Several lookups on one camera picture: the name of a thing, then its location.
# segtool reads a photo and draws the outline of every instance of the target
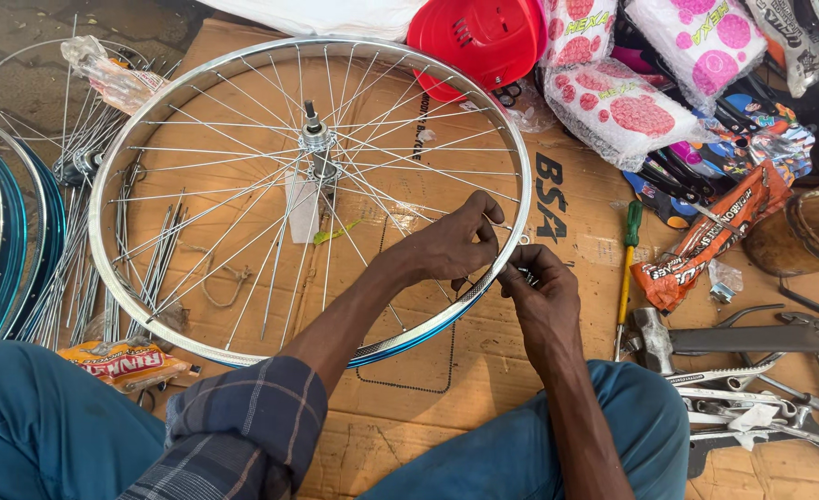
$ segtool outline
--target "floor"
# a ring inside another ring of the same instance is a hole
[[[69,38],[75,20],[76,35],[126,44],[148,59],[156,58],[156,68],[162,62],[170,68],[214,11],[199,2],[179,0],[0,0],[0,62],[30,45]],[[38,139],[30,145],[48,165],[60,148],[41,136],[62,133],[66,83],[67,65],[59,43],[24,51],[0,66],[0,109],[23,122],[18,125],[20,133]],[[73,82],[70,88],[76,91],[79,85]],[[70,127],[74,113],[68,110]],[[27,205],[30,195],[25,193]]]

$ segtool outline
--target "plaid shirt sleeve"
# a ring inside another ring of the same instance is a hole
[[[322,380],[296,358],[198,381],[169,400],[165,453],[119,499],[290,498],[326,411]]]

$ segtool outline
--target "hand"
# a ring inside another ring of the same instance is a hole
[[[502,207],[486,191],[471,193],[458,210],[388,248],[376,258],[389,259],[406,287],[423,279],[451,279],[458,291],[466,276],[492,263],[499,242],[490,221],[505,221]],[[471,243],[474,235],[479,243]]]
[[[530,287],[518,267],[538,282]],[[539,376],[582,359],[579,282],[558,256],[542,244],[518,245],[497,278],[502,296],[514,299],[526,358]]]

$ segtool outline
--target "person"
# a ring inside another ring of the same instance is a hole
[[[0,342],[0,499],[293,496],[326,401],[376,318],[405,287],[453,279],[458,289],[492,263],[490,222],[504,222],[502,209],[477,191],[376,256],[277,356],[169,399],[168,429],[52,351]],[[689,424],[670,383],[633,363],[586,363],[576,277],[547,247],[517,247],[498,280],[544,390],[360,498],[683,498]]]

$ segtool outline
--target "screwdriver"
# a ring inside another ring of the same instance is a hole
[[[620,345],[625,333],[625,313],[628,311],[629,284],[631,282],[631,260],[634,258],[634,248],[638,246],[638,228],[640,217],[644,211],[644,204],[638,200],[629,203],[629,215],[625,229],[625,262],[623,262],[623,288],[619,293],[619,319],[616,321],[616,341],[613,350],[613,360],[619,361]]]

